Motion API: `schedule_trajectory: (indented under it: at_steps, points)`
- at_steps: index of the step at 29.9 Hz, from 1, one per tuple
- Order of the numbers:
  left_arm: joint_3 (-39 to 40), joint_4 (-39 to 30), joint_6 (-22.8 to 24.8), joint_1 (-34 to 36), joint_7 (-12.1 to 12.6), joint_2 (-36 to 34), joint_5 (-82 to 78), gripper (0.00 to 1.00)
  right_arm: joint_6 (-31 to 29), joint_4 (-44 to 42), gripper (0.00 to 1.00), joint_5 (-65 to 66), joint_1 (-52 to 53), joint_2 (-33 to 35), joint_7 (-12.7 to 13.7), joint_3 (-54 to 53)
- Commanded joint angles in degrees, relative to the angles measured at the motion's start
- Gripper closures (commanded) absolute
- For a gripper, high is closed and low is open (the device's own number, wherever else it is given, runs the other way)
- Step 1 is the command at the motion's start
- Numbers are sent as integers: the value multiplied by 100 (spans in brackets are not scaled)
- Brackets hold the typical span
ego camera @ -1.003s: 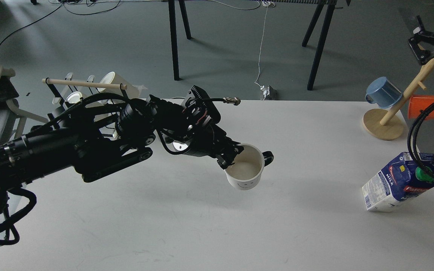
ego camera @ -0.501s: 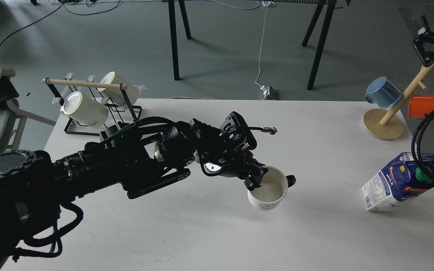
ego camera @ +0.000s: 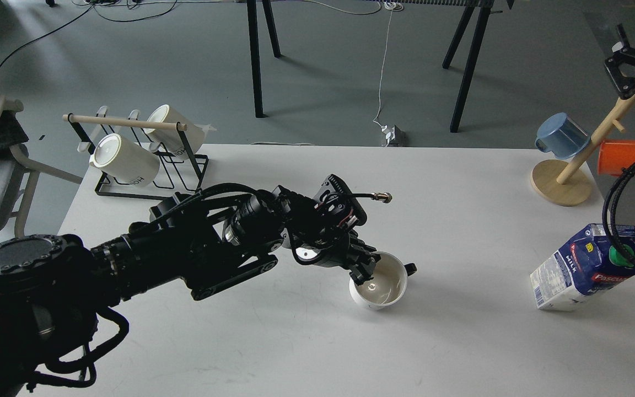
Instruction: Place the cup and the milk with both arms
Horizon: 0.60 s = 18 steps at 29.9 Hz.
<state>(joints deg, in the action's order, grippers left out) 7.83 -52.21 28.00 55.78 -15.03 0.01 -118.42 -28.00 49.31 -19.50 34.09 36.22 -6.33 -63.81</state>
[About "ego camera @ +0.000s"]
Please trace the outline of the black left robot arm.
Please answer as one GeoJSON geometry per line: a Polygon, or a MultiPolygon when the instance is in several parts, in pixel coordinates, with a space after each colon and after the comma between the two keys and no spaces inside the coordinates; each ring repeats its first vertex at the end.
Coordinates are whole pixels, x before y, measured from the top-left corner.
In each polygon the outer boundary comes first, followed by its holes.
{"type": "Polygon", "coordinates": [[[176,280],[206,299],[272,269],[280,246],[298,264],[370,281],[381,256],[354,230],[367,221],[360,198],[335,174],[313,197],[221,183],[164,199],[148,222],[92,248],[74,234],[1,242],[0,396],[90,387],[96,360],[130,330],[120,302],[176,280]]]}

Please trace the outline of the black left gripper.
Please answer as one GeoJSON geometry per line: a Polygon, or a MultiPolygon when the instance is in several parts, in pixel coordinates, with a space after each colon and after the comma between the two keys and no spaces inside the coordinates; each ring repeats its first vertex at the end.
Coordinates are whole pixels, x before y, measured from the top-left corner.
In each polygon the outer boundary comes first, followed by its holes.
{"type": "Polygon", "coordinates": [[[282,210],[282,246],[298,263],[349,269],[356,286],[373,279],[381,255],[354,231],[367,214],[342,178],[329,174],[313,197],[283,187],[282,210]]]}

